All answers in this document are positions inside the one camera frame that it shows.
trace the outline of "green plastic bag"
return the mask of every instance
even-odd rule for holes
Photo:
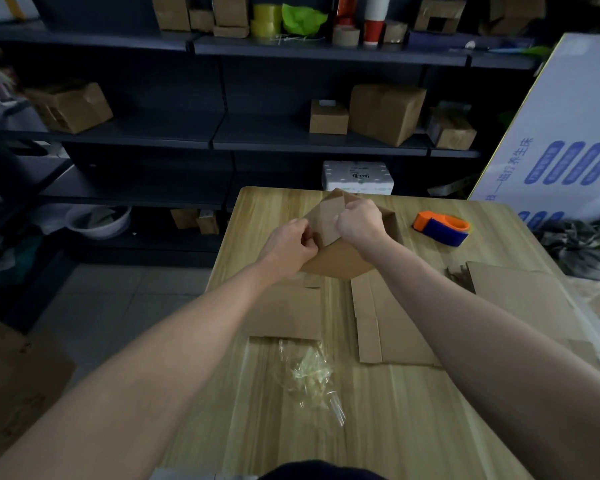
[[[318,33],[320,25],[328,16],[308,6],[282,4],[282,22],[290,34],[312,36]]]

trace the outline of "clear plastic wrap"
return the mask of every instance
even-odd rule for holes
[[[280,384],[298,400],[300,407],[332,411],[341,427],[345,415],[333,382],[334,366],[321,342],[280,339],[280,359],[284,363]]]

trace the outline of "yellow strap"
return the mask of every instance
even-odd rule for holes
[[[4,2],[7,4],[7,8],[9,8],[11,15],[13,15],[13,17],[16,20],[26,20],[27,19],[27,17],[24,16],[24,13],[22,12],[22,9],[20,8],[20,5],[18,4],[18,2],[16,0],[4,0]]]

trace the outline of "packing tape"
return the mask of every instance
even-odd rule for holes
[[[262,22],[260,20],[251,21],[251,33],[256,38],[272,39],[280,35],[280,22]]]
[[[259,22],[272,22],[279,25],[282,23],[282,5],[273,5],[271,3],[254,3],[253,19]]]
[[[27,17],[24,15],[24,12],[22,11],[22,8],[20,8],[20,5],[18,4],[17,0],[4,0],[4,3],[7,5],[7,8],[11,12],[11,15],[13,15],[13,17],[16,20],[27,19]]]
[[[336,25],[333,29],[333,44],[339,47],[357,47],[360,30],[354,27]]]

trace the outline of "plastic bag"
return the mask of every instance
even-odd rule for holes
[[[282,5],[282,21],[290,34],[312,36],[318,33],[328,15],[307,6]]]
[[[307,410],[332,411],[340,426],[345,415],[333,382],[333,364],[321,342],[280,340],[280,359],[285,364],[280,384]]]

